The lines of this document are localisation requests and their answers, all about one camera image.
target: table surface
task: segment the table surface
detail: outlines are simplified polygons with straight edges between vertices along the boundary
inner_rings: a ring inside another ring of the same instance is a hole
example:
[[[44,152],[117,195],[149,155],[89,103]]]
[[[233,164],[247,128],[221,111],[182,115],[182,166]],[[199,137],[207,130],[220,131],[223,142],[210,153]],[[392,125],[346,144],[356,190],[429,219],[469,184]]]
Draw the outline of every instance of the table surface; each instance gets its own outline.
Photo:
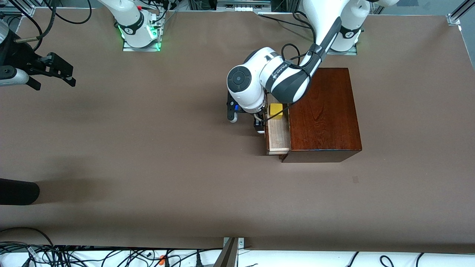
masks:
[[[49,11],[34,18],[46,27]],[[35,205],[0,207],[1,227],[75,245],[473,249],[475,75],[444,17],[370,16],[358,56],[327,57],[322,67],[350,71],[363,151],[325,164],[280,163],[250,116],[226,120],[227,72],[260,47],[305,50],[309,32],[179,12],[161,52],[134,53],[112,24],[102,8],[84,25],[57,19],[45,38],[38,53],[71,63],[75,88],[39,76],[39,92],[0,91],[1,176],[42,188]],[[23,20],[19,35],[35,34]]]

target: metal rod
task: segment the metal rod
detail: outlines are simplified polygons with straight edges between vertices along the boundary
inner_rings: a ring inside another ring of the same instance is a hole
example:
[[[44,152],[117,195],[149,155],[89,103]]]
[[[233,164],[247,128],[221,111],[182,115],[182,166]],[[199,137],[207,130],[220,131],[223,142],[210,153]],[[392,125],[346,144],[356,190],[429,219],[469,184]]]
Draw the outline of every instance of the metal rod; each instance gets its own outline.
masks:
[[[464,16],[473,6],[475,6],[475,0],[465,0],[454,12],[448,15],[448,18],[452,22],[456,22],[462,16]]]

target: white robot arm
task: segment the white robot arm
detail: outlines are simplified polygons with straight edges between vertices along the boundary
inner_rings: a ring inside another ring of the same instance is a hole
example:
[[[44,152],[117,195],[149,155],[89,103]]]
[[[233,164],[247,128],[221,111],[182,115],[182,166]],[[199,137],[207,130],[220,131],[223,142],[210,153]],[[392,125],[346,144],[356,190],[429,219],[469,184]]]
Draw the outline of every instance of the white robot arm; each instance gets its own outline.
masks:
[[[295,65],[271,48],[254,51],[242,65],[228,73],[228,98],[234,99],[244,112],[255,117],[263,113],[266,105],[264,89],[280,103],[298,101],[328,50],[346,51],[357,42],[361,26],[369,14],[368,1],[378,0],[303,0],[309,26],[313,28],[314,42],[302,62]],[[388,6],[398,0],[381,2]],[[228,116],[228,119],[236,121],[236,117]]]
[[[122,37],[131,47],[142,48],[158,37],[154,29],[157,16],[146,10],[139,10],[132,0],[98,1],[114,15]]]

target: yellow block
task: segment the yellow block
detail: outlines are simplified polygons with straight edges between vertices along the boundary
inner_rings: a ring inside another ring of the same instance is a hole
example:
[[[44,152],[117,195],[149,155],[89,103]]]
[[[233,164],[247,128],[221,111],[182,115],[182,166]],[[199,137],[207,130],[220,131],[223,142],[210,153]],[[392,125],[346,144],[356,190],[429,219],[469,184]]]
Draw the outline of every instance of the yellow block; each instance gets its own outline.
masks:
[[[271,103],[269,107],[269,115],[272,117],[275,114],[279,113],[282,111],[284,106],[281,103]],[[273,119],[280,120],[282,119],[282,112],[279,113],[279,115],[275,116]]]

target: white surface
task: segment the white surface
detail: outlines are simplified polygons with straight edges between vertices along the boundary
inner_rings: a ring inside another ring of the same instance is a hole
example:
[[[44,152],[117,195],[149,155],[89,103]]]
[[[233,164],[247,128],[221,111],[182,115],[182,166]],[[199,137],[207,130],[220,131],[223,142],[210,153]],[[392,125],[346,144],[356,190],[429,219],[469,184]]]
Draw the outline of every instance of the white surface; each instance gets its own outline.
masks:
[[[73,255],[80,259],[102,259],[110,251],[87,251],[75,252]],[[180,255],[185,257],[195,250],[176,250],[170,255]],[[214,264],[220,250],[206,251],[201,253],[203,265]],[[165,250],[156,250],[155,257],[159,258],[165,254]],[[346,267],[351,260],[354,252],[312,252],[312,251],[262,251],[262,250],[240,250],[238,257],[238,267],[248,267],[257,264],[256,267]],[[123,251],[120,254],[106,260],[104,267],[116,267],[129,251]],[[380,253],[380,252],[361,252],[353,262],[352,267],[382,267],[379,258],[381,255],[388,256],[395,267],[414,267],[419,253]],[[0,256],[0,265],[2,267],[20,267],[27,259],[27,253],[9,253]],[[170,265],[177,261],[177,257],[170,259]],[[89,267],[100,267],[99,262],[86,262]],[[184,260],[182,267],[195,267],[196,256]],[[38,264],[38,267],[48,267],[49,265]],[[419,267],[472,267],[475,266],[475,255],[457,255],[457,254],[424,254]],[[130,267],[146,267],[145,262],[134,260]]]

